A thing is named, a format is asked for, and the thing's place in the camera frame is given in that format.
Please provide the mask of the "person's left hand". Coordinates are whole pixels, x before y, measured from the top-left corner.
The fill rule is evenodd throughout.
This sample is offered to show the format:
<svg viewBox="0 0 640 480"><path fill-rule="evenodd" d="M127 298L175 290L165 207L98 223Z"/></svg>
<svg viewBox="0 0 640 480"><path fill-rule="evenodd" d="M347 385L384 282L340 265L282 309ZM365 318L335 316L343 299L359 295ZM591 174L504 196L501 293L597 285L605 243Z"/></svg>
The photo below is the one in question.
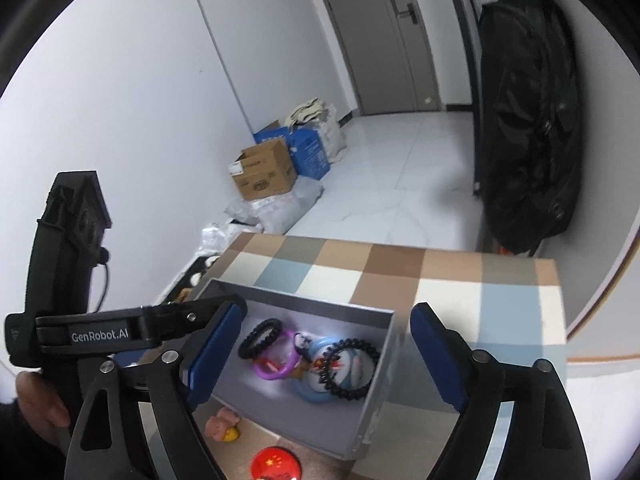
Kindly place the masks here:
<svg viewBox="0 0 640 480"><path fill-rule="evenodd" d="M70 413L39 373L16 376L17 404L29 427L50 444L60 445L60 432L70 426Z"/></svg>

